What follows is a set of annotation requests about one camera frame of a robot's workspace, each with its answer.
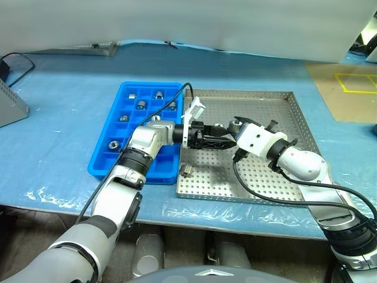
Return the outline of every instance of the metal nut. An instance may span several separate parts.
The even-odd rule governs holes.
[[[113,140],[108,144],[108,148],[111,150],[117,150],[119,148],[119,142],[117,140]]]
[[[242,122],[238,120],[233,120],[229,122],[228,131],[234,134],[237,134],[242,126]]]
[[[169,107],[167,108],[170,111],[176,111],[177,110],[177,104],[173,101],[169,104]]]
[[[160,121],[161,117],[159,115],[152,116],[152,121]]]
[[[128,116],[127,115],[123,115],[119,118],[119,121],[120,122],[127,122],[128,121]]]
[[[194,172],[194,168],[189,165],[189,164],[182,164],[179,174],[183,176],[184,178],[186,177],[192,177]]]
[[[147,103],[144,100],[140,100],[136,105],[137,110],[144,110],[146,107]]]
[[[154,96],[155,99],[164,99],[164,94],[162,91],[158,91],[156,92],[155,96]]]

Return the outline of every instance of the floor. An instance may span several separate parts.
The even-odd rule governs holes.
[[[0,280],[30,263],[73,221],[73,216],[3,209],[0,215]],[[131,232],[120,236],[102,283],[127,282],[130,279],[134,244],[140,233],[155,228],[152,225],[136,225]],[[166,268],[204,264],[206,231],[167,226],[163,227],[163,231],[166,238]],[[223,236],[244,246],[254,269],[298,283],[325,282],[326,269],[334,261],[325,241],[234,234]]]

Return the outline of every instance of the blue plastic tray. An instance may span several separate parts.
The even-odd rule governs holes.
[[[137,124],[145,117],[165,105],[181,88],[180,83],[145,83],[124,82],[120,85],[113,106],[107,116],[100,138],[97,141],[88,165],[88,172],[98,179],[103,179],[119,155],[108,148],[108,144],[117,140],[123,146],[132,135]],[[163,99],[156,99],[156,92],[163,93]],[[146,102],[145,110],[138,110],[137,103]],[[183,113],[183,91],[176,99],[175,111],[165,109],[160,113],[162,120],[171,120],[180,124]],[[123,115],[128,121],[119,121]],[[177,180],[180,145],[163,146],[151,164],[147,173],[148,184],[174,184]]]

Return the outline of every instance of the black cable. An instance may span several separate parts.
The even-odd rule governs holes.
[[[364,195],[362,195],[361,193],[359,193],[359,192],[357,192],[353,189],[350,189],[348,187],[339,186],[339,185],[333,185],[333,184],[312,183],[312,182],[304,182],[304,181],[299,181],[299,180],[293,180],[290,177],[288,177],[284,172],[280,172],[280,174],[283,175],[283,177],[285,179],[287,179],[288,181],[290,181],[291,183],[295,183],[295,184],[298,184],[298,185],[313,186],[313,187],[328,187],[330,189],[342,190],[344,192],[351,193],[351,194],[357,196],[359,199],[361,199],[369,207],[369,209],[373,213],[374,220],[377,221],[377,209],[369,201],[369,199],[367,199]]]
[[[274,198],[270,198],[268,196],[261,195],[259,193],[256,193],[254,190],[251,190],[245,184],[245,182],[241,179],[241,177],[240,177],[240,175],[238,173],[238,170],[237,170],[237,162],[235,160],[233,161],[233,170],[234,170],[234,174],[236,175],[237,180],[240,182],[240,184],[249,193],[251,193],[254,196],[257,196],[260,199],[267,200],[269,202],[280,203],[280,204],[283,204],[283,205],[296,205],[296,206],[297,205],[304,205],[304,206],[336,206],[336,207],[339,207],[339,208],[345,208],[345,209],[348,209],[348,210],[352,210],[359,217],[360,220],[366,220],[366,216],[362,215],[360,213],[360,211],[358,211],[356,208],[354,208],[353,206],[344,205],[342,203],[336,203],[336,202],[302,202],[302,201],[295,201],[295,200],[281,200],[281,199],[274,199]]]
[[[22,75],[20,75],[16,80],[14,80],[8,87],[12,87],[13,85],[15,85],[20,79],[22,79],[24,76],[26,76],[28,73],[30,73],[35,68],[34,62],[31,61],[31,59],[29,57],[25,56],[24,54],[18,53],[18,52],[12,52],[12,53],[6,54],[6,55],[4,55],[3,57],[0,58],[0,61],[3,60],[4,58],[10,56],[10,55],[23,56],[24,58],[26,58],[31,63],[31,67],[29,69],[27,69],[26,72],[24,72]]]
[[[150,114],[148,117],[146,117],[143,121],[141,121],[140,123],[137,124],[137,126],[135,127],[135,129],[139,126],[142,126],[146,121],[148,121],[149,119],[151,119],[154,115],[157,115],[159,112],[163,111],[165,108],[167,108],[170,103],[172,103],[180,94],[181,92],[186,88],[186,87],[189,87],[190,88],[190,92],[191,92],[191,98],[194,99],[194,91],[193,91],[193,86],[190,84],[190,83],[185,83],[184,85],[182,85],[182,87],[178,90],[178,92],[175,94],[175,96],[168,102],[166,103],[164,106],[162,106],[160,109],[158,109],[157,111],[155,111],[154,113]],[[123,146],[122,150],[121,150],[121,153],[118,155],[117,159],[115,160],[115,162],[113,163],[113,165],[110,167],[109,171],[107,172],[106,176],[102,179],[102,181],[100,181],[100,183],[98,184],[98,186],[95,188],[95,190],[92,192],[91,196],[89,197],[89,199],[87,200],[86,204],[84,205],[84,207],[82,208],[80,214],[77,216],[77,219],[75,221],[75,224],[77,224],[78,222],[80,222],[80,220],[82,219],[82,217],[84,216],[85,214],[85,211],[87,211],[90,203],[93,201],[94,197],[97,195],[97,193],[100,191],[102,185],[104,184],[104,182],[107,180],[107,178],[109,177],[111,171],[113,170],[113,168],[116,166],[116,164],[118,163],[118,161],[120,160],[121,156],[122,156],[122,153],[123,151],[127,148],[128,144],[130,143],[130,140],[132,138],[132,135],[133,135],[133,132],[131,133],[130,137],[128,138],[127,142],[125,143],[125,145]]]

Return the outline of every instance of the gray metal box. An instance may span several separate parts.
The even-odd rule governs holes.
[[[0,127],[28,117],[29,107],[0,80]]]

